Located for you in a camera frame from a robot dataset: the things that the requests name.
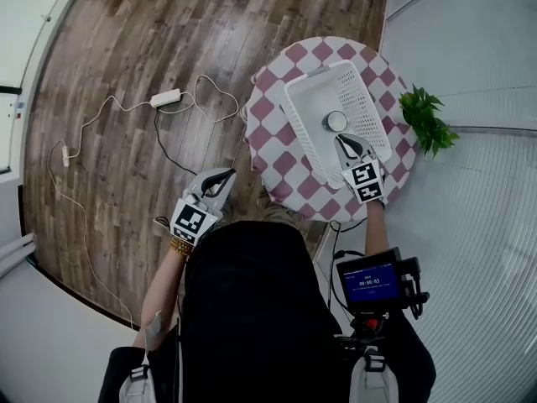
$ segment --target display screen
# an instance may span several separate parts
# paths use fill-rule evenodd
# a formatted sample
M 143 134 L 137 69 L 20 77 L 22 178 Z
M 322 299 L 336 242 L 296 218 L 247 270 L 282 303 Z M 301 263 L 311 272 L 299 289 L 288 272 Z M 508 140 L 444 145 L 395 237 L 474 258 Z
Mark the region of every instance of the display screen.
M 399 298 L 397 275 L 392 264 L 383 264 L 343 274 L 351 303 Z

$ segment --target pink and white checkered tablecloth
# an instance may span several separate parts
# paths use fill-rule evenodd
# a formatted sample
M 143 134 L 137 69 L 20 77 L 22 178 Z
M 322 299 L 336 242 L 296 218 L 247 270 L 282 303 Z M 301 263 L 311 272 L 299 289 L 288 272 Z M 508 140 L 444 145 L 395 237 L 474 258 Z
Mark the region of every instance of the pink and white checkered tablecloth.
M 366 216 L 365 207 L 348 188 L 330 188 L 323 177 L 311 170 L 280 103 L 286 82 L 339 60 L 351 60 L 356 65 L 392 145 L 392 156 L 383 164 L 389 202 L 408 179 L 419 149 L 414 130 L 393 121 L 393 116 L 401 112 L 398 99 L 406 85 L 374 50 L 339 37 L 305 39 L 283 50 L 253 77 L 255 87 L 246 104 L 245 139 L 253 170 L 261 175 L 271 198 L 317 221 L 361 219 Z

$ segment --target white cable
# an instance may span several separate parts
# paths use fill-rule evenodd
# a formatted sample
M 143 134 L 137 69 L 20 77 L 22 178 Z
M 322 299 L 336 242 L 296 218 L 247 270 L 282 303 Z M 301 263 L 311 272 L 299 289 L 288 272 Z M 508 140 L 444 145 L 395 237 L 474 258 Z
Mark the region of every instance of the white cable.
M 224 118 L 220 118 L 220 119 L 217 119 L 216 121 L 212 121 L 209 119 L 209 116 L 205 113 L 205 111 L 200 107 L 198 106 L 198 103 L 196 101 L 196 87 L 197 87 L 197 83 L 198 81 L 200 80 L 200 78 L 202 77 L 205 77 L 206 79 L 208 79 L 211 84 L 222 94 L 225 94 L 229 97 L 231 97 L 233 99 L 233 101 L 235 102 L 235 104 L 237 105 L 237 110 L 234 112 L 234 113 L 231 113 L 229 115 L 226 115 Z M 191 107 L 193 106 L 196 106 L 198 109 L 201 110 L 201 113 L 203 113 L 205 115 L 205 117 L 207 118 L 207 120 L 211 123 L 219 123 L 220 121 L 223 121 L 224 119 L 228 119 L 230 117 L 233 117 L 235 115 L 238 114 L 238 111 L 239 111 L 239 108 L 238 108 L 238 101 L 237 99 L 232 95 L 230 94 L 229 92 L 225 92 L 225 91 L 222 91 L 220 88 L 218 88 L 218 86 L 216 85 L 216 83 L 207 75 L 198 75 L 198 77 L 196 77 L 196 82 L 194 83 L 194 95 L 190 94 L 189 92 L 182 92 L 180 94 L 180 96 L 182 96 L 183 94 L 188 94 L 190 97 L 192 97 L 192 100 L 193 100 L 193 103 L 191 105 L 189 105 L 188 107 L 184 107 L 183 109 L 180 109 L 178 111 L 175 111 L 175 112 L 165 112 L 163 110 L 159 110 L 160 112 L 162 113 L 167 113 L 167 114 L 176 114 L 176 113 L 181 113 L 185 110 L 188 110 L 190 109 Z M 78 142 L 78 150 L 76 151 L 76 154 L 73 154 L 73 155 L 69 155 L 68 157 L 66 157 L 67 159 L 71 159 L 71 158 L 75 158 L 77 157 L 80 152 L 81 152 L 81 149 L 82 149 L 82 132 L 84 130 L 85 127 L 87 127 L 88 125 L 90 125 L 91 123 L 95 122 L 100 116 L 101 116 L 101 112 L 102 112 L 102 109 L 104 108 L 104 106 L 108 103 L 108 101 L 112 99 L 114 102 L 117 103 L 117 105 L 121 108 L 121 110 L 123 110 L 124 112 L 129 112 L 129 111 L 132 111 L 133 109 L 135 109 L 136 107 L 140 107 L 140 106 L 143 106 L 144 104 L 148 104 L 149 106 L 151 106 L 151 103 L 150 102 L 141 102 L 137 105 L 134 105 L 132 107 L 129 107 L 127 109 L 125 109 L 121 103 L 114 97 L 114 96 L 108 96 L 107 99 L 104 101 L 104 103 L 101 105 L 101 107 L 99 107 L 99 111 L 97 112 L 97 115 L 91 119 L 90 121 L 88 121 L 87 123 L 84 123 L 82 124 L 82 127 L 81 127 L 81 135 L 79 137 L 79 142 Z M 58 191 L 58 194 L 60 194 L 62 197 L 66 198 L 67 200 L 69 200 L 70 202 L 73 202 L 75 203 L 80 209 L 82 209 L 82 211 L 84 212 L 84 250 L 86 251 L 86 255 L 87 255 L 87 262 L 89 263 L 90 265 L 90 270 L 91 270 L 91 273 L 93 274 L 93 277 L 95 278 L 95 280 L 113 297 L 115 298 L 119 304 L 127 311 L 128 313 L 128 317 L 129 317 L 129 320 L 130 320 L 130 323 L 131 323 L 131 328 L 134 329 L 134 326 L 133 326 L 133 314 L 128 310 L 128 307 L 121 301 L 121 299 L 116 296 L 113 292 L 111 292 L 108 287 L 106 285 L 104 285 L 104 283 L 97 277 L 96 273 L 95 273 L 95 270 L 93 269 L 93 264 L 91 263 L 91 257 L 90 257 L 90 251 L 89 249 L 87 248 L 87 241 L 86 241 L 86 235 L 87 235 L 87 213 L 86 213 L 86 209 L 76 200 L 72 199 L 71 197 L 69 196 L 66 196 L 64 193 L 62 193 L 60 191 L 60 188 L 58 188 L 58 186 L 56 185 L 56 181 L 54 179 L 54 176 L 52 175 L 52 170 L 50 170 L 50 157 L 52 156 L 52 152 L 54 151 L 54 149 L 56 148 L 56 146 L 58 146 L 58 144 L 62 142 L 64 144 L 64 146 L 67 146 L 67 143 L 63 140 L 63 139 L 60 139 L 58 140 L 54 146 L 52 147 L 52 149 L 50 150 L 49 152 L 49 158 L 47 159 L 47 170 L 49 171 L 49 175 L 50 175 L 50 179 L 52 180 L 52 184 L 54 185 L 54 188 L 56 189 L 56 191 Z
M 95 270 L 93 269 L 93 264 L 91 263 L 91 258 L 90 258 L 90 252 L 87 248 L 87 242 L 86 242 L 86 234 L 87 234 L 87 213 L 86 213 L 86 209 L 76 200 L 70 198 L 69 196 L 66 196 L 63 192 L 60 191 L 60 188 L 58 188 L 58 186 L 56 185 L 56 181 L 54 179 L 54 177 L 52 176 L 52 171 L 50 170 L 50 157 L 52 155 L 52 151 L 54 151 L 55 147 L 58 146 L 58 143 L 59 142 L 63 142 L 64 145 L 65 145 L 65 141 L 63 139 L 60 139 L 58 140 L 55 145 L 52 147 L 52 149 L 50 150 L 49 152 L 49 159 L 47 160 L 47 169 L 49 171 L 49 175 L 50 175 L 50 179 L 52 180 L 52 183 L 54 185 L 54 188 L 58 191 L 58 194 L 60 194 L 62 197 L 66 198 L 67 200 L 69 200 L 70 202 L 73 202 L 75 203 L 80 209 L 82 209 L 82 211 L 84 212 L 84 249 L 86 250 L 86 255 L 87 255 L 87 262 L 90 264 L 90 270 L 91 270 L 91 273 L 93 274 L 93 277 L 95 278 L 95 280 L 101 284 L 101 286 L 106 290 L 108 291 L 108 293 L 110 293 L 112 295 L 113 298 L 115 298 L 117 301 L 119 301 L 119 304 L 121 306 L 123 306 L 125 308 L 125 310 L 128 312 L 128 317 L 130 319 L 130 322 L 131 322 L 131 328 L 134 329 L 134 326 L 133 326 L 133 314 L 128 310 L 128 307 L 125 306 L 125 304 L 121 301 L 121 299 L 116 296 L 113 292 L 111 292 L 106 285 L 104 285 L 104 283 L 99 279 L 97 278 L 97 275 L 95 273 Z
M 68 158 L 75 158 L 77 157 L 80 152 L 81 152 L 81 148 L 82 148 L 82 130 L 84 130 L 84 127 L 87 127 L 88 125 L 90 125 L 91 123 L 93 123 L 97 118 L 99 118 L 101 116 L 101 112 L 102 112 L 102 109 L 104 108 L 104 105 L 108 103 L 108 100 L 110 99 L 113 99 L 114 102 L 117 103 L 117 105 L 121 108 L 122 111 L 124 112 L 129 112 L 129 111 L 132 111 L 133 109 L 135 109 L 136 107 L 139 107 L 139 106 L 142 106 L 144 104 L 148 104 L 149 106 L 151 106 L 151 103 L 150 102 L 141 102 L 137 105 L 134 105 L 132 107 L 130 107 L 129 109 L 125 109 L 118 101 L 117 99 L 114 97 L 114 96 L 108 96 L 108 98 L 104 101 L 104 103 L 101 105 L 101 107 L 99 107 L 99 112 L 97 112 L 97 115 L 90 121 L 88 121 L 87 123 L 85 124 L 82 124 L 82 127 L 81 127 L 81 136 L 79 138 L 79 142 L 78 142 L 78 151 L 76 152 L 76 154 L 74 155 L 69 155 Z
M 229 115 L 226 115 L 225 117 L 217 119 L 215 121 L 213 121 L 212 119 L 209 118 L 209 116 L 205 113 L 205 111 L 198 105 L 198 102 L 196 100 L 196 88 L 198 86 L 198 81 L 202 77 L 206 78 L 221 94 L 225 94 L 226 96 L 229 96 L 229 97 L 231 97 L 233 99 L 233 101 L 235 102 L 235 106 L 237 106 L 237 110 L 234 113 L 230 113 Z M 207 75 L 198 75 L 198 77 L 196 77 L 196 82 L 194 82 L 194 95 L 190 94 L 189 92 L 182 92 L 180 94 L 180 97 L 183 96 L 183 94 L 187 94 L 192 98 L 193 103 L 191 105 L 189 105 L 188 107 L 183 107 L 182 109 L 179 109 L 178 111 L 166 112 L 166 111 L 163 111 L 163 110 L 159 109 L 159 112 L 166 113 L 168 115 L 174 115 L 176 113 L 184 112 L 184 111 L 190 109 L 193 106 L 196 106 L 198 109 L 201 110 L 201 113 L 203 113 L 203 115 L 205 115 L 205 118 L 207 118 L 207 121 L 209 121 L 210 123 L 213 123 L 213 124 L 219 123 L 220 121 L 223 121 L 224 119 L 234 117 L 235 115 L 238 114 L 239 108 L 238 108 L 237 99 L 232 94 L 230 94 L 229 92 L 222 91 L 220 88 L 218 88 L 216 83 Z

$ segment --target white plastic basket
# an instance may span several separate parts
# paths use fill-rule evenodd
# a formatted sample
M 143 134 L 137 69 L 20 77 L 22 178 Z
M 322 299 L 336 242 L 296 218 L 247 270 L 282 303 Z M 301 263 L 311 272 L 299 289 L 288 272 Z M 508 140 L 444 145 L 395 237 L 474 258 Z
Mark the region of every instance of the white plastic basket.
M 322 119 L 332 111 L 345 113 L 348 125 L 342 133 L 366 139 L 382 162 L 392 155 L 388 136 L 369 91 L 356 66 L 338 61 L 285 84 L 282 107 L 300 141 L 313 170 L 332 188 L 345 181 L 337 157 L 334 138 L 338 133 L 322 127 Z

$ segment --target wooden floor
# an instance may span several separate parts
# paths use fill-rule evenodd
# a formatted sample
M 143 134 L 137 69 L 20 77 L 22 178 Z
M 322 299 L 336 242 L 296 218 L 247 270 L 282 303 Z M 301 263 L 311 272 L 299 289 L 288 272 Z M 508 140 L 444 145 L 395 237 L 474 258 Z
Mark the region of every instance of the wooden floor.
M 29 125 L 24 221 L 37 235 L 37 260 L 74 291 L 128 317 L 91 275 L 83 213 L 55 192 L 48 176 L 56 140 L 75 148 L 81 125 L 108 95 L 129 107 L 176 87 L 192 92 L 201 73 L 242 106 L 252 74 L 297 40 L 339 35 L 377 49 L 384 6 L 385 0 L 77 0 L 51 50 Z M 198 99 L 212 118 L 233 110 L 207 83 L 200 84 Z M 135 322 L 169 242 L 152 220 L 171 216 L 192 178 L 164 157 L 153 124 L 150 107 L 123 113 L 109 102 L 85 130 L 81 155 L 70 168 L 63 167 L 60 148 L 51 160 L 60 189 L 88 211 L 96 274 Z M 196 110 L 164 116 L 161 123 L 169 154 L 194 171 L 231 166 L 236 159 L 232 203 L 239 218 L 255 217 L 260 187 L 243 130 L 239 117 L 213 125 Z M 300 221 L 311 253 L 325 226 Z

